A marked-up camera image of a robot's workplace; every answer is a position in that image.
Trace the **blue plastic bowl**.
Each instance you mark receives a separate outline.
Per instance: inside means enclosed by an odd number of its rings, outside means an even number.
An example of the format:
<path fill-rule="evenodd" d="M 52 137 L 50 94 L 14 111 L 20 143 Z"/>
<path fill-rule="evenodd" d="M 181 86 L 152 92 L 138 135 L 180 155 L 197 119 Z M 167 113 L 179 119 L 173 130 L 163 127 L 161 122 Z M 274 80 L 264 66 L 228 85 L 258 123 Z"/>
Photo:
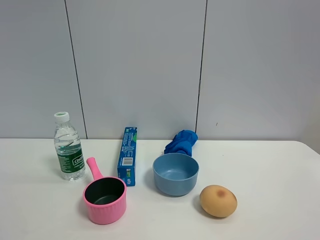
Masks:
<path fill-rule="evenodd" d="M 154 160 L 155 186 L 164 194 L 173 197 L 187 195 L 197 183 L 198 162 L 182 153 L 167 153 Z"/>

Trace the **rolled blue cloth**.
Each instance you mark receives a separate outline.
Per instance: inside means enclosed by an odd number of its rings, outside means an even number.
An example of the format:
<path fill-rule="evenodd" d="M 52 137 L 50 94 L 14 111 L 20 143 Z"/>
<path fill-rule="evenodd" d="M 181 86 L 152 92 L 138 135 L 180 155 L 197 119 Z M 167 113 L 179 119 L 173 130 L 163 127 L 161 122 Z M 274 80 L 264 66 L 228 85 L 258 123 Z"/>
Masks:
<path fill-rule="evenodd" d="M 173 140 L 165 147 L 164 154 L 180 153 L 192 156 L 192 148 L 198 140 L 198 135 L 192 130 L 178 132 Z"/>

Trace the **blue toothpaste box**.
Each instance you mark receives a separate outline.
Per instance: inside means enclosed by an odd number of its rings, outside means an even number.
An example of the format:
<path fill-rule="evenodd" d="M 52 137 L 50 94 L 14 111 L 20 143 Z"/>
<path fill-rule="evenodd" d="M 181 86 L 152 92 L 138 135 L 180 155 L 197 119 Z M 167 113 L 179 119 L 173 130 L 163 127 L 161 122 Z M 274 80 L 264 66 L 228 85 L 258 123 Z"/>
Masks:
<path fill-rule="evenodd" d="M 117 177 L 122 179 L 127 187 L 136 185 L 137 133 L 137 127 L 124 129 L 119 153 Z"/>

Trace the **pink toy saucepan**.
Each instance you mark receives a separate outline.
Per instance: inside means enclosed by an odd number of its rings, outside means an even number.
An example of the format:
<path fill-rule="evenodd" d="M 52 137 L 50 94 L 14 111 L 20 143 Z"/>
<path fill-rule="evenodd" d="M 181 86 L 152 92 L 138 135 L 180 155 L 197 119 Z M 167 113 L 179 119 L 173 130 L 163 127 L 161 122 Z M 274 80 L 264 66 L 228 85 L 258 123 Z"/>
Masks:
<path fill-rule="evenodd" d="M 86 160 L 93 181 L 83 191 L 83 200 L 88 218 L 95 224 L 108 225 L 118 221 L 127 208 L 127 186 L 125 182 L 113 176 L 101 174 L 96 159 Z"/>

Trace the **clear plastic water bottle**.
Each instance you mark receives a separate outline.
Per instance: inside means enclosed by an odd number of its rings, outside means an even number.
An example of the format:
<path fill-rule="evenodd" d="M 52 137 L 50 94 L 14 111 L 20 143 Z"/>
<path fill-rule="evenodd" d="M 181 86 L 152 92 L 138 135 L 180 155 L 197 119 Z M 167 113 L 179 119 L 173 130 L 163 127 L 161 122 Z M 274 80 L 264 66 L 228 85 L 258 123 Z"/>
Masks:
<path fill-rule="evenodd" d="M 62 178 L 67 181 L 78 180 L 84 176 L 86 169 L 80 137 L 71 124 L 68 112 L 57 112 L 54 118 L 54 147 Z"/>

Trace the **tan round bread bun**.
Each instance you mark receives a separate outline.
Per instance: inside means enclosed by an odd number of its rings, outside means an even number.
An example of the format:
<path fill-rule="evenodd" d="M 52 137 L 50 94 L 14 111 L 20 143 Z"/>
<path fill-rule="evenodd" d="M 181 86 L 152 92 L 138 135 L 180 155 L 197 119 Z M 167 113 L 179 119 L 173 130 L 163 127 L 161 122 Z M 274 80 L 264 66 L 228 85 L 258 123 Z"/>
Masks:
<path fill-rule="evenodd" d="M 232 215 L 238 206 L 236 196 L 220 185 L 208 185 L 199 195 L 203 210 L 216 218 L 226 218 Z"/>

